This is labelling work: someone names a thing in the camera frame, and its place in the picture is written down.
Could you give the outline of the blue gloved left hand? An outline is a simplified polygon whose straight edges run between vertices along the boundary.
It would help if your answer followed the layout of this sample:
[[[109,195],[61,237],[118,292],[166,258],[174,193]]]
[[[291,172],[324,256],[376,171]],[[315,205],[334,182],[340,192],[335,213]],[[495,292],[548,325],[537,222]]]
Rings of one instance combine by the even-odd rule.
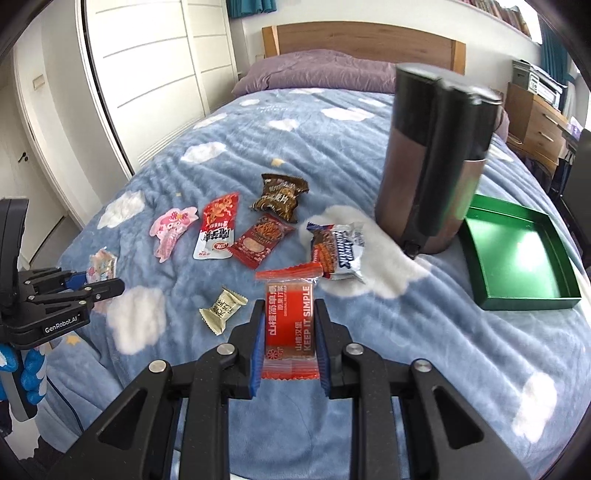
[[[17,375],[18,381],[25,391],[26,399],[31,405],[38,405],[46,395],[47,380],[47,344],[28,350],[24,358],[21,352],[8,344],[0,346],[1,371],[16,373],[18,360],[23,362],[22,372]]]

